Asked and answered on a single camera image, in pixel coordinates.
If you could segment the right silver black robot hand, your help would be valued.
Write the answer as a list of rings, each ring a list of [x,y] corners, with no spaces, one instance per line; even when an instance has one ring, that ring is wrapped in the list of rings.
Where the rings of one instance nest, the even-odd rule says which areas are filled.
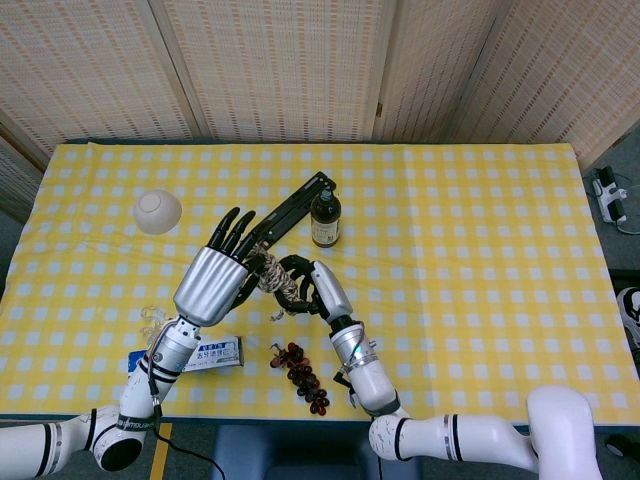
[[[295,297],[287,298],[281,289],[274,293],[278,304],[287,312],[319,315],[327,324],[353,313],[344,289],[324,263],[289,255],[279,265],[294,282]]]

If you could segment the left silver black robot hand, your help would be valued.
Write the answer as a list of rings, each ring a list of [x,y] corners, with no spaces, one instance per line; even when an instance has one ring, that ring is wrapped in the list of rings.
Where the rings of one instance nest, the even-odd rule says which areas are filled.
[[[264,220],[247,231],[255,215],[234,207],[220,220],[174,294],[179,319],[200,328],[214,326],[248,296],[249,277],[264,266],[251,251],[271,228]]]

